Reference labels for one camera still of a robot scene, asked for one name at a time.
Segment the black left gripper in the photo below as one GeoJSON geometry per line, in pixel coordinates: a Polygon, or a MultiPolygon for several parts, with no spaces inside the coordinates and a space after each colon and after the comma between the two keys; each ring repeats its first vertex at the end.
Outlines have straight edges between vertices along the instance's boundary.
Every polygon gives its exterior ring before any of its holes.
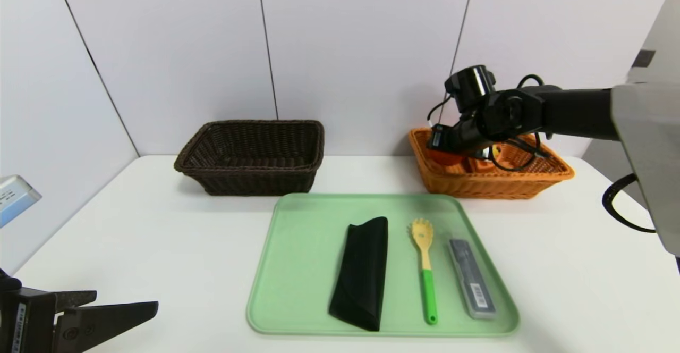
{"type": "Polygon", "coordinates": [[[80,307],[97,290],[48,292],[31,288],[1,295],[1,352],[85,352],[156,316],[159,302],[80,307]],[[56,309],[66,309],[54,329],[56,309]]]}

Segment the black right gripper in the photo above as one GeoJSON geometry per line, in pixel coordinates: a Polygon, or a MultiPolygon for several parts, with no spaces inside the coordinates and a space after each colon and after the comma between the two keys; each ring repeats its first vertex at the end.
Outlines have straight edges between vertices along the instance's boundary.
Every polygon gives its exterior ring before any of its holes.
{"type": "Polygon", "coordinates": [[[445,154],[471,154],[474,152],[474,144],[468,135],[459,124],[455,126],[436,124],[431,128],[427,148],[445,154]]]}

